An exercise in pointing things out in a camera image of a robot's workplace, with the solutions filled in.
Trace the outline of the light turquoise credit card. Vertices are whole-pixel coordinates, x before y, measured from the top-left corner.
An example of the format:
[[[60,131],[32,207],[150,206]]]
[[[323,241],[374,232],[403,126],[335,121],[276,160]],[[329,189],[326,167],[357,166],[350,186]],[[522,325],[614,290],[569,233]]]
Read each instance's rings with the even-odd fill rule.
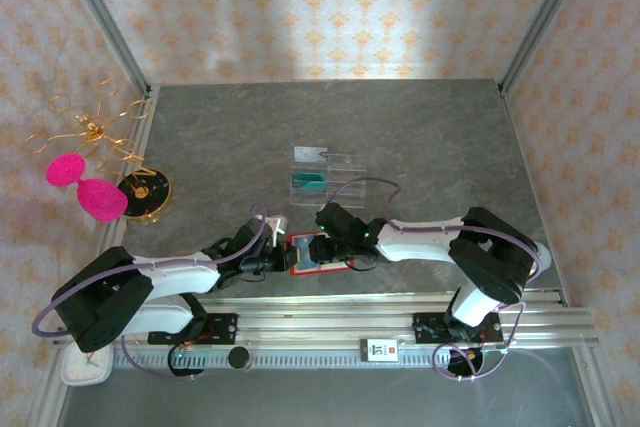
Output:
[[[292,237],[291,243],[298,250],[298,262],[295,266],[296,271],[311,272],[320,267],[320,264],[314,262],[310,255],[310,243],[315,237],[315,233],[300,234]]]

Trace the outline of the red card holder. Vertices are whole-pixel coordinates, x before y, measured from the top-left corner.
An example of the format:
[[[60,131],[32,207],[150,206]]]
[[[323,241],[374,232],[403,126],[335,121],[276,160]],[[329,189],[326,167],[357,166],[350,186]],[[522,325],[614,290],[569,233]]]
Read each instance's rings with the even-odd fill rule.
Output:
[[[311,233],[329,237],[325,232],[311,232]],[[300,234],[310,234],[310,233],[292,234],[288,237],[288,242],[291,242],[293,236],[300,235]],[[294,270],[294,271],[290,271],[290,273],[292,276],[300,277],[300,276],[310,276],[310,275],[319,275],[319,274],[326,274],[326,273],[333,273],[333,272],[348,271],[348,270],[352,270],[354,267],[355,267],[355,262],[353,260],[349,260],[349,261],[343,260],[343,261],[335,261],[328,264],[320,265],[320,267],[317,270],[311,271],[311,272],[300,272],[300,271]]]

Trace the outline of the dark teal credit card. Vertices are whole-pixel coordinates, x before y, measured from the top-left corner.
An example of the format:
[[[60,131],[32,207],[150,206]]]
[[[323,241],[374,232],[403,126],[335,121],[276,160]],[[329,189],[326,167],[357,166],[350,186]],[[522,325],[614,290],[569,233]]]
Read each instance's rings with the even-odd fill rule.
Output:
[[[325,192],[327,185],[324,173],[293,172],[291,174],[291,187],[294,191]]]

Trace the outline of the clear acrylic card stand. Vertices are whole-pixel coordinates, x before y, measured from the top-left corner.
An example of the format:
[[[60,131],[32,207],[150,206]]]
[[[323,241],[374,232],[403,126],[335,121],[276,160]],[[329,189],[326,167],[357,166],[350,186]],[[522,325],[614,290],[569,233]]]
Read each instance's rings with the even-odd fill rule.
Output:
[[[363,158],[356,154],[332,153],[328,150],[328,161],[325,163],[296,163],[292,148],[291,174],[293,172],[324,173],[327,179],[325,192],[294,191],[289,177],[290,203],[296,206],[321,207],[330,198],[344,207],[362,208],[365,204],[366,182],[361,180],[345,187],[334,196],[344,184],[367,175],[367,165]]]

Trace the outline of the white credit card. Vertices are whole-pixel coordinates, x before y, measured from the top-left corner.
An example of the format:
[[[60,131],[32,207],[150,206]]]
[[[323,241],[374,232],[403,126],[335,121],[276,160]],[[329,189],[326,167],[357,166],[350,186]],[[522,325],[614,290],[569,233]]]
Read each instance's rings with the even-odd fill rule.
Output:
[[[328,161],[326,147],[294,146],[293,154],[296,163],[325,163]]]

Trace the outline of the black round knob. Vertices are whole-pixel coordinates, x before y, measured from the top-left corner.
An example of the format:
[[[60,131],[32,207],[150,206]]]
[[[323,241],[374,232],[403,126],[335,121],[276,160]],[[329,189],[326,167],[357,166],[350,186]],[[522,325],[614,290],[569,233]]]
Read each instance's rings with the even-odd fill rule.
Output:
[[[229,351],[229,366],[233,369],[246,371],[251,368],[252,359],[250,352],[242,346],[236,346]]]

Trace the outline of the white red label tag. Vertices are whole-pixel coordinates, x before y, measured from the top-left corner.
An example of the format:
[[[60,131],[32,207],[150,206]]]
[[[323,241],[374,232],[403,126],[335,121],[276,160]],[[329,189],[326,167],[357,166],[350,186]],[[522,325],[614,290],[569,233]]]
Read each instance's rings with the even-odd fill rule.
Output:
[[[399,343],[394,339],[367,338],[360,340],[363,362],[397,363]]]

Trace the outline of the white square clock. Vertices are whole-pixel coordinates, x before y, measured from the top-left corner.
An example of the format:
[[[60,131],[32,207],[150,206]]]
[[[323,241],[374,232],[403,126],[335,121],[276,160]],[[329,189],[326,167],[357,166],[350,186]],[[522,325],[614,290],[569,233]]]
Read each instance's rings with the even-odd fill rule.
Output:
[[[76,344],[71,344],[63,355],[62,381],[71,387],[100,384],[109,378],[113,362],[114,347],[112,345],[85,353]]]

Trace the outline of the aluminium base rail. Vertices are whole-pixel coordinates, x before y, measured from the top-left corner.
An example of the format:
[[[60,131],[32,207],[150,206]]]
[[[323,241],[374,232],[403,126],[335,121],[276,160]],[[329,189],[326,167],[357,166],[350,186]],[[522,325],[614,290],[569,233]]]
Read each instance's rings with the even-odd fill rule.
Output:
[[[238,315],[236,342],[266,349],[341,349],[365,338],[396,339],[416,347],[412,317],[443,312],[449,293],[353,294],[258,298],[201,297],[211,313]],[[526,308],[500,313],[513,348],[593,347],[599,344],[591,312],[568,307],[557,291],[527,291]]]

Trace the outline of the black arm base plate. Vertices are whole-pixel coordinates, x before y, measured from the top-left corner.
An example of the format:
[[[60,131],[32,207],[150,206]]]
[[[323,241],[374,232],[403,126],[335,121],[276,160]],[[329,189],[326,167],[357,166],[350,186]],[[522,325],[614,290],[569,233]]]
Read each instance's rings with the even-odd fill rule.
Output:
[[[413,314],[412,329],[417,344],[484,344],[502,343],[504,335],[497,313],[489,313],[473,327],[445,312]]]
[[[150,332],[151,345],[234,345],[238,315],[235,313],[204,313],[194,317],[177,333]]]

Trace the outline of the aluminium side rail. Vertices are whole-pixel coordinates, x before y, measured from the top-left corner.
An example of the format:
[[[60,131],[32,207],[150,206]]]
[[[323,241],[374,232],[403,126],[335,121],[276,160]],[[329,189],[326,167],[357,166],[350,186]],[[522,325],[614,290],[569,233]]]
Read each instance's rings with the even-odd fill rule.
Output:
[[[136,126],[147,126],[153,119],[154,102],[144,96],[117,113],[107,114],[104,101],[115,96],[119,87],[115,82],[105,80],[99,84],[98,92],[96,110],[74,116],[81,139],[77,152],[94,160],[98,172],[118,178],[116,186],[128,199],[124,218],[154,222],[172,194],[171,183],[166,174],[144,164],[146,145],[142,135],[116,133],[117,125],[124,120],[131,120]]]

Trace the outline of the aluminium frame post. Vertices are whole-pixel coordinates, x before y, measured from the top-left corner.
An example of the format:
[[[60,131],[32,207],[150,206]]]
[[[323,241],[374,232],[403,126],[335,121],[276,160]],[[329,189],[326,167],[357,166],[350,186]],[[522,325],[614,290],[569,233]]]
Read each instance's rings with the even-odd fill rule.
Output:
[[[136,61],[106,1],[84,0],[84,2],[101,28],[131,83],[142,95],[147,95],[151,90],[151,84]]]
[[[563,2],[564,0],[543,0],[503,78],[497,84],[498,92],[503,99],[516,86]]]

